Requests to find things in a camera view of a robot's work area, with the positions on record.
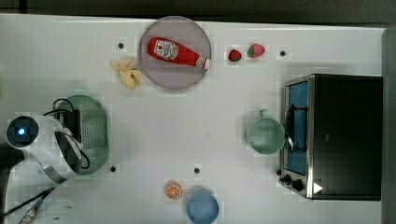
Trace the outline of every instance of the ketchup bottle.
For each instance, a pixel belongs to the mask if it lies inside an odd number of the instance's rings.
[[[168,63],[186,64],[194,67],[208,69],[210,59],[186,48],[173,40],[152,37],[148,42],[149,56]]]

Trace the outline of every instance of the green mug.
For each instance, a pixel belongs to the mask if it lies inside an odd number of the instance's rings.
[[[247,144],[261,154],[278,152],[285,145],[285,128],[274,119],[268,118],[267,110],[260,110],[260,118],[246,131]]]

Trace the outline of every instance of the red strawberry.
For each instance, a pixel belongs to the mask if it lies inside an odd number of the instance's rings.
[[[230,54],[228,55],[228,60],[231,62],[238,62],[241,60],[242,54],[236,49],[231,50]]]
[[[250,58],[257,58],[264,54],[265,48],[263,45],[253,44],[248,48],[247,55]]]

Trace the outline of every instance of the black toaster oven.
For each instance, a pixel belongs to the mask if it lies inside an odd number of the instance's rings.
[[[310,75],[285,84],[279,181],[308,199],[381,199],[382,77]]]

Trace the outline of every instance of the pink plate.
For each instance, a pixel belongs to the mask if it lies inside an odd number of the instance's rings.
[[[151,81],[176,91],[186,89],[204,77],[207,71],[204,68],[167,63],[150,57],[147,43],[155,36],[175,40],[208,59],[211,59],[212,54],[209,38],[194,21],[177,16],[159,19],[150,25],[139,44],[139,62]]]

